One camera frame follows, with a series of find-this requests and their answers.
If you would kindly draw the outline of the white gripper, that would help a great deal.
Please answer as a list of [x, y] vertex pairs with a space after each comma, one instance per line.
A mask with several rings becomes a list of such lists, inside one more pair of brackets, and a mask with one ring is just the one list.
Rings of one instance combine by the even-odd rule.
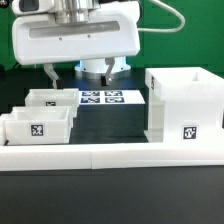
[[44, 64], [55, 89], [59, 76], [48, 63], [106, 58], [102, 81], [109, 85], [112, 57], [134, 56], [140, 50], [136, 1], [13, 0], [12, 10], [17, 16], [12, 26], [16, 60]]

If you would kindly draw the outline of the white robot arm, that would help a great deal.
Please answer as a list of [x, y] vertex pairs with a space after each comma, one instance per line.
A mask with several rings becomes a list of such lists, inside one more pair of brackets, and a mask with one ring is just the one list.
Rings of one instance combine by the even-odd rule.
[[77, 61], [78, 74], [109, 81], [140, 50], [136, 1], [13, 0], [13, 50], [22, 65], [44, 66], [60, 87], [55, 63]]

